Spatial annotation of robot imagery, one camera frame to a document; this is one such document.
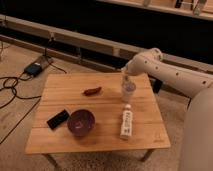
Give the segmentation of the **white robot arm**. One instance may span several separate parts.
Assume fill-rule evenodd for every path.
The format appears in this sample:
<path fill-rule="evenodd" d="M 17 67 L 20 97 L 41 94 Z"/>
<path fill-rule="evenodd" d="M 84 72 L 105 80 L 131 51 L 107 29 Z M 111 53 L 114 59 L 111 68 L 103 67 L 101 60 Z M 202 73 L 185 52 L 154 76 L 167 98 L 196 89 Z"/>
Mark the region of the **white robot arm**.
<path fill-rule="evenodd" d="M 213 75 L 166 64 L 158 48 L 137 53 L 121 71 L 147 73 L 191 99 L 185 114 L 178 171 L 213 171 Z"/>

